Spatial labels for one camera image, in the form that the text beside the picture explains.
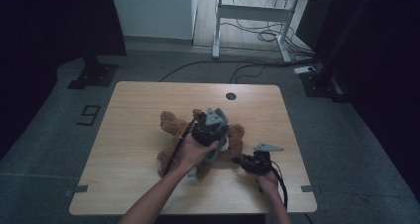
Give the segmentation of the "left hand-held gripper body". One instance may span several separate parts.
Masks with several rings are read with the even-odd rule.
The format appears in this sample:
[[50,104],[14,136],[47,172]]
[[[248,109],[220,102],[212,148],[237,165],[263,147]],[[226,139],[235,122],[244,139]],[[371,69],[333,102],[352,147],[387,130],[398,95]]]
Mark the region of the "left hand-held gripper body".
[[206,155],[205,163],[216,161],[221,148],[227,142],[229,130],[228,118],[220,108],[208,108],[206,113],[201,112],[198,115],[191,131],[192,137],[205,147],[209,147],[215,141],[219,142],[217,149]]

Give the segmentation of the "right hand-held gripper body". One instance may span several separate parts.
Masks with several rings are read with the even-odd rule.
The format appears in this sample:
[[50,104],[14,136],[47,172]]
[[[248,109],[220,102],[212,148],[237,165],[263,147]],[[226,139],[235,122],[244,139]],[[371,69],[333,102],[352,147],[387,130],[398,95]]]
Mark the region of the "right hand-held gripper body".
[[259,143],[254,147],[254,153],[244,155],[244,170],[254,174],[266,174],[271,168],[270,152],[281,152],[282,147],[270,145],[267,143]]

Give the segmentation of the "brown teddy bear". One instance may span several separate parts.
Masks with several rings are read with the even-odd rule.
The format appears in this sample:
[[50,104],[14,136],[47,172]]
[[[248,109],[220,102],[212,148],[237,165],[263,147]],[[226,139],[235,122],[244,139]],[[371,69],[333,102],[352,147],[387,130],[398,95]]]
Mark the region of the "brown teddy bear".
[[[194,109],[192,111],[193,119],[190,122],[177,118],[170,111],[162,111],[160,113],[161,129],[173,136],[173,144],[162,149],[157,154],[157,161],[159,164],[159,170],[157,173],[160,177],[164,177],[171,169],[171,166],[177,162],[179,147],[186,138],[186,135],[191,134],[192,128],[196,123],[196,118],[201,112],[204,111]],[[226,136],[227,142],[221,148],[216,161],[229,162],[232,158],[240,156],[243,151],[245,128],[241,124],[231,125],[229,122],[228,124],[230,126],[230,130]],[[193,169],[193,177],[198,180],[204,178],[211,167],[212,163],[205,163],[203,160]]]

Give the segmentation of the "person's right hand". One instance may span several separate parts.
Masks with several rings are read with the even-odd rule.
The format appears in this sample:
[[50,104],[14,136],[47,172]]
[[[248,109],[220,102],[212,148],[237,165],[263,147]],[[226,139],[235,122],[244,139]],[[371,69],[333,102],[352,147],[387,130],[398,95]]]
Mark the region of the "person's right hand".
[[274,173],[269,172],[264,175],[259,175],[257,181],[263,193],[278,193],[278,179]]

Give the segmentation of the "person's left hand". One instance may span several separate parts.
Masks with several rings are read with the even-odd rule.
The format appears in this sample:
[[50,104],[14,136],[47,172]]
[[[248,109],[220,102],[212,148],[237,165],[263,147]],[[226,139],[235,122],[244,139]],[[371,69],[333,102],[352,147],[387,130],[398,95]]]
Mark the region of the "person's left hand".
[[188,134],[179,150],[179,161],[177,162],[176,168],[183,172],[190,171],[193,167],[201,163],[208,153],[214,151],[218,147],[218,144],[219,142],[215,141],[206,147],[197,142],[191,134]]

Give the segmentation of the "black metal stand base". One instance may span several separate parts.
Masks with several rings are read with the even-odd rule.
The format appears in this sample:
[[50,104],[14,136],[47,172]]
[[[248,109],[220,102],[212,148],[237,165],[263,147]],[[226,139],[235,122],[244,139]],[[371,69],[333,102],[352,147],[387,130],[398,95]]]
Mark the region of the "black metal stand base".
[[68,85],[68,89],[83,89],[86,86],[108,87],[111,84],[119,68],[118,64],[102,63],[93,55],[83,56],[82,59],[84,69]]
[[336,103],[350,102],[336,75],[328,77],[316,73],[302,73],[299,78],[308,97],[330,98]]

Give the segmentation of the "dark curtain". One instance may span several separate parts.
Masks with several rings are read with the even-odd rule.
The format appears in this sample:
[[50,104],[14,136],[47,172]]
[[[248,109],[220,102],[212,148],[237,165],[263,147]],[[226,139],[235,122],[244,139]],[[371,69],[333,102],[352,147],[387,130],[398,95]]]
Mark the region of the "dark curtain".
[[0,159],[77,58],[126,53],[114,0],[0,0]]
[[332,0],[316,52],[420,201],[420,0]]

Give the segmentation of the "white metal frame desk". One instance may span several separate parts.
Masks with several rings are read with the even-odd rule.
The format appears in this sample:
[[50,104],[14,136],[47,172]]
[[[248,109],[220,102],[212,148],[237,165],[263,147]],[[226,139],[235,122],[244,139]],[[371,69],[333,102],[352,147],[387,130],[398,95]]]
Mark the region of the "white metal frame desk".
[[216,28],[213,36],[212,58],[220,56],[220,26],[222,19],[251,20],[261,22],[283,23],[280,35],[276,38],[282,59],[291,62],[285,38],[299,0],[294,0],[289,8],[267,8],[224,4],[218,0],[216,4]]

